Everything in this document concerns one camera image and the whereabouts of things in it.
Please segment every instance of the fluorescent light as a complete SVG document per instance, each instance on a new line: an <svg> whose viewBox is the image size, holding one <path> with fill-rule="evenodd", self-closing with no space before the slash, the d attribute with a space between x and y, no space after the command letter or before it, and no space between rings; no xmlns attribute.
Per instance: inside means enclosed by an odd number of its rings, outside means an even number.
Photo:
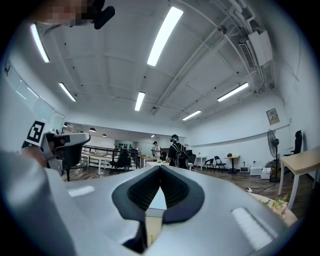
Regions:
<svg viewBox="0 0 320 256"><path fill-rule="evenodd" d="M175 7L171 7L154 41L147 62L149 65L155 66L157 64L161 52L163 51L172 31L174 30L176 24L178 23L183 13L184 12L182 10L179 10Z"/></svg>
<svg viewBox="0 0 320 256"><path fill-rule="evenodd" d="M198 114L200 114L201 113L201 111L200 110L198 110L198 111L196 111L196 112L194 112L194 113L192 113L192 114L190 114L190 115L188 115L187 117L185 117L184 119L182 119L183 121L186 121L186 120L188 120L189 118L192 118L192 117L194 117L195 115L198 115Z"/></svg>
<svg viewBox="0 0 320 256"><path fill-rule="evenodd" d="M18 92L17 90L16 90L16 93L17 94L19 94L22 98L24 98L25 100L27 99L25 96L23 96L20 92Z"/></svg>
<svg viewBox="0 0 320 256"><path fill-rule="evenodd" d="M31 90L31 88L30 87L28 87L27 88L34 96L36 96L38 99L39 99L39 96L38 95L36 95L36 93L33 91L33 90Z"/></svg>
<svg viewBox="0 0 320 256"><path fill-rule="evenodd" d="M242 91L243 89L247 88L248 86L249 86L249 84L248 84L247 82L244 83L244 84L242 84L242 85L240 85L238 88L236 88L236 89L228 92L226 95L218 98L218 102L222 102L222 101L225 100L226 98L229 98L230 96L232 96L232 95L234 95L234 94Z"/></svg>
<svg viewBox="0 0 320 256"><path fill-rule="evenodd" d="M139 95L138 95L138 98L136 99L136 104L135 104L135 111L139 111L140 110L140 107L141 107L141 104L142 104L142 101L144 100L144 97L145 97L145 93L144 92L139 92Z"/></svg>
<svg viewBox="0 0 320 256"><path fill-rule="evenodd" d="M44 60L45 63L48 63L50 60L48 58L48 55L45 51L45 48L41 42L41 39L40 39L40 36L39 36L39 33L38 33L38 30L37 30L37 26L36 24L32 24L31 25L31 32L32 32L32 35L33 35L33 39L35 41L35 44L36 46L38 47L38 50Z"/></svg>
<svg viewBox="0 0 320 256"><path fill-rule="evenodd" d="M69 98L71 100L73 100L74 102L76 102L76 99L71 95L71 93L68 91L68 89L65 87L65 85L62 82L60 82L59 85L64 90L64 92L69 96Z"/></svg>

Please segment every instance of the white cloth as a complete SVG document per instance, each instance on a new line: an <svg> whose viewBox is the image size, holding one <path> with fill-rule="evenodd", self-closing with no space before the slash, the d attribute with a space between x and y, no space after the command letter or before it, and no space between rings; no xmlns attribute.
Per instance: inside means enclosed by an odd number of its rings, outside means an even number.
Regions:
<svg viewBox="0 0 320 256"><path fill-rule="evenodd" d="M159 158L161 156L160 150L161 150L161 147L159 145L153 146L152 151L156 158Z"/></svg>

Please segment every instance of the black backpack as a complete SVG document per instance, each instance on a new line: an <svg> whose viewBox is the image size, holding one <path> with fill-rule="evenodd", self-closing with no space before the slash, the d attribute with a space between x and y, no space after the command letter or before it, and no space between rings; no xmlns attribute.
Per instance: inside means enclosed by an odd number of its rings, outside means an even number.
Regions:
<svg viewBox="0 0 320 256"><path fill-rule="evenodd" d="M172 146L176 150L174 166L178 168L188 169L189 157L183 150L183 146L181 145L181 148L179 148L176 144L172 144Z"/></svg>

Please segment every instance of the person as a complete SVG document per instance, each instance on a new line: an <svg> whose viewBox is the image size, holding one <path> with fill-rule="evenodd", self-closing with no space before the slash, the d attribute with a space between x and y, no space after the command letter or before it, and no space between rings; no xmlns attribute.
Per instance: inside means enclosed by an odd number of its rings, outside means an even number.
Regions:
<svg viewBox="0 0 320 256"><path fill-rule="evenodd" d="M171 136L172 145L169 148L167 162L169 162L170 166L175 166L175 159L177 157L177 152L183 151L184 146L179 143L178 135L174 134Z"/></svg>
<svg viewBox="0 0 320 256"><path fill-rule="evenodd" d="M152 147L153 156L160 159L161 156L161 147L158 145L158 142L154 142Z"/></svg>

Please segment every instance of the stand fan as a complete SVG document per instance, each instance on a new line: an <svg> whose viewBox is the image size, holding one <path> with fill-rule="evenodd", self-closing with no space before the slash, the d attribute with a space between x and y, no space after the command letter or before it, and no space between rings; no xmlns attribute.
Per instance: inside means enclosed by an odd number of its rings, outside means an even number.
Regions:
<svg viewBox="0 0 320 256"><path fill-rule="evenodd" d="M268 130L268 144L269 144L270 153L275 158L275 176L271 176L271 173L270 173L269 181L272 183L278 183L280 182L280 178L277 177L278 160L279 160L279 155L278 155L279 140L276 138L272 130Z"/></svg>

